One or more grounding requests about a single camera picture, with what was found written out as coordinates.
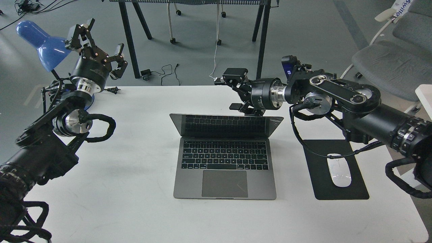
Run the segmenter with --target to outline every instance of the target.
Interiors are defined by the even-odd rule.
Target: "white table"
[[[90,113],[117,122],[107,141],[85,143],[64,177],[36,186],[27,200],[46,201],[53,242],[424,242],[426,228],[410,198],[384,174],[385,147],[356,156],[369,200],[315,199],[288,104],[268,116],[285,120],[270,137],[275,201],[173,197],[180,135],[169,113],[241,115],[227,86],[120,87],[96,94]],[[343,139],[328,120],[298,121],[304,139]],[[95,122],[91,137],[105,134]],[[353,144],[353,148],[362,147]]]
[[[429,117],[432,118],[432,84],[420,84],[416,94]]]

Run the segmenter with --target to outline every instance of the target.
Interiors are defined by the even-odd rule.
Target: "table leg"
[[[270,8],[271,8],[271,0],[268,0],[268,3],[264,8],[264,19],[263,19],[263,28],[261,30],[260,51],[258,53],[257,79],[261,78],[261,71],[263,69],[264,49],[266,47]]]
[[[127,17],[126,4],[118,3],[120,7],[121,20],[123,21],[124,33],[126,35],[127,47],[132,62],[133,74],[135,78],[141,78],[140,68],[138,67],[137,55],[135,54],[135,47],[132,40],[132,32],[130,31],[129,18]]]
[[[147,39],[152,39],[152,34],[150,34],[149,27],[147,26],[146,19],[144,18],[143,12],[141,11],[141,8],[138,3],[132,3],[133,7],[135,8],[135,12],[138,15],[138,18],[140,19],[141,25],[143,26],[144,32],[146,33]]]
[[[264,10],[264,5],[260,5],[258,8],[257,20],[255,21],[255,28],[254,28],[254,34],[252,35],[252,42],[257,41],[258,29],[260,28],[263,10]]]

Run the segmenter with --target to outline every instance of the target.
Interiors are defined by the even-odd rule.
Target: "laptop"
[[[283,117],[170,117],[181,135],[175,198],[276,199],[268,138]]]

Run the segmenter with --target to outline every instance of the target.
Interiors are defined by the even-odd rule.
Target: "mouse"
[[[330,153],[328,155],[340,156],[340,154],[337,153]],[[351,172],[349,171],[348,163],[345,158],[327,158],[327,164],[331,180],[335,186],[347,187],[351,184]]]

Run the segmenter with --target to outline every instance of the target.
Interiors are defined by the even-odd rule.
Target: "chair backrest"
[[[432,0],[411,0],[408,12],[393,30],[396,38],[432,53]]]

